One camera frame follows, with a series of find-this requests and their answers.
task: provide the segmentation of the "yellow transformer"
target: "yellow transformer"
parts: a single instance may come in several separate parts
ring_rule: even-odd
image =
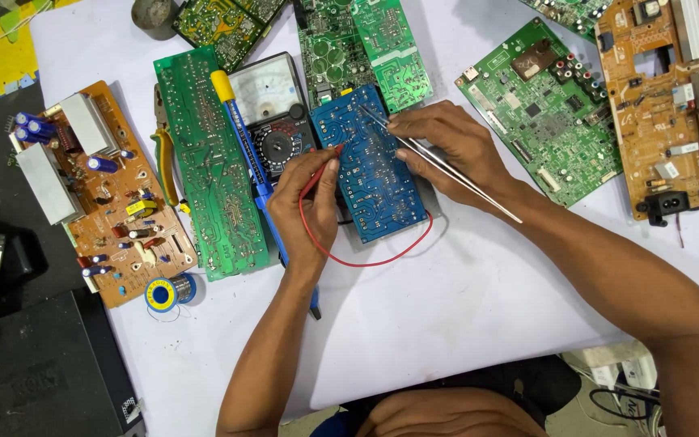
[[[158,205],[155,204],[155,202],[143,200],[128,205],[126,207],[126,212],[130,216],[142,218],[152,214],[156,209],[158,209]]]

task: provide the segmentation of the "tweezers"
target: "tweezers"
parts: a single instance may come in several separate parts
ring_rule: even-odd
[[[372,112],[363,105],[358,106],[361,108],[361,110],[363,110],[364,113],[371,117],[371,120],[374,120],[377,124],[382,126],[385,131],[388,129],[388,124],[390,124],[390,121],[384,115],[376,114],[375,111]],[[490,203],[492,206],[498,208],[501,212],[503,212],[503,214],[508,215],[510,219],[514,220],[517,223],[522,223],[522,220],[519,220],[519,218],[516,215],[512,214],[508,209],[504,208],[500,203],[496,202],[495,199],[484,193],[481,188],[479,188],[476,184],[474,184],[474,182],[471,179],[468,178],[468,176],[463,174],[463,172],[461,172],[460,170],[454,168],[452,164],[449,164],[447,161],[441,159],[439,155],[433,153],[424,144],[415,140],[414,138],[396,138],[400,142],[402,142],[406,147],[410,148],[414,153],[422,157],[427,163],[433,165],[439,171],[455,180],[455,182],[461,184],[463,187],[466,187],[472,193],[476,194],[477,196],[480,196],[482,199]]]

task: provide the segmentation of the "black cable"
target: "black cable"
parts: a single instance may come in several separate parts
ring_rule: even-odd
[[[639,395],[639,394],[634,394],[634,393],[631,393],[631,392],[623,392],[623,391],[608,390],[608,389],[595,389],[595,390],[592,390],[591,392],[589,392],[589,400],[592,401],[592,402],[595,404],[595,406],[596,406],[597,408],[603,410],[604,412],[613,414],[614,416],[617,416],[618,418],[623,418],[623,419],[626,419],[626,420],[631,420],[631,421],[645,421],[646,419],[652,417],[652,411],[649,411],[648,413],[646,413],[646,414],[644,414],[644,415],[642,415],[642,416],[628,416],[628,415],[626,415],[626,414],[617,413],[617,412],[615,412],[614,410],[610,410],[610,409],[604,407],[603,405],[600,405],[600,403],[599,403],[598,401],[595,401],[595,394],[597,394],[597,393],[599,393],[599,392],[607,392],[607,393],[609,393],[609,394],[616,394],[616,395],[618,395],[618,396],[629,397],[629,398],[631,398],[631,399],[635,399],[636,401],[644,401],[644,402],[653,403],[653,404],[655,404],[655,405],[660,405],[659,399],[655,399],[655,398],[653,398],[653,397],[646,397],[646,396],[642,396],[642,395]]]

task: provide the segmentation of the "blue circuit board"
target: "blue circuit board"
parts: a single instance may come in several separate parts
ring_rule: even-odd
[[[344,143],[339,188],[360,241],[368,243],[428,218],[412,174],[395,158],[398,140],[365,114],[384,114],[374,85],[323,104],[311,113],[323,147]]]

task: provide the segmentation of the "printed circuit board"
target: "printed circuit board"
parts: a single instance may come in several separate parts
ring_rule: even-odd
[[[597,39],[633,217],[663,226],[699,208],[699,2],[616,0]]]
[[[621,173],[606,90],[539,18],[455,84],[553,202]]]
[[[155,62],[209,281],[269,263],[247,164],[210,81],[217,69],[209,46]]]
[[[364,85],[310,113],[323,147],[344,143],[339,189],[360,241],[393,233],[428,218],[406,164],[395,158],[398,141],[359,105],[384,114],[374,85]]]
[[[107,308],[114,308],[142,295],[152,278],[170,278],[196,265],[197,256],[174,210],[165,203],[158,175],[150,168],[110,87],[97,82],[80,93],[92,99],[114,141],[121,150],[132,153],[132,157],[124,159],[118,153],[110,156],[117,166],[113,174],[90,170],[86,166],[89,157],[79,146],[69,129],[67,116],[57,109],[58,105],[41,114],[58,129],[57,138],[44,149],[55,156],[64,177],[71,183],[69,194],[77,196],[85,214],[64,225],[78,260],[84,258],[90,264],[90,258],[102,256],[105,259],[97,265],[111,267],[108,272],[85,281],[89,289],[101,294]],[[39,147],[42,146],[38,143],[31,144],[23,154],[28,155],[31,148]],[[155,204],[149,215],[127,212],[131,204],[145,198]],[[148,236],[131,240],[129,231],[135,229]],[[155,240],[152,246],[147,244],[149,240]],[[150,246],[144,250],[144,256],[133,247],[134,242]],[[120,248],[119,243],[132,246]]]
[[[571,32],[595,42],[595,23],[613,0],[520,0]]]
[[[316,107],[375,83],[350,9],[352,0],[294,0],[307,99]]]
[[[352,11],[360,40],[390,112],[433,95],[409,22],[399,0],[356,0]]]
[[[214,46],[220,69],[232,72],[269,32],[284,4],[285,0],[188,0],[172,28],[194,47]]]

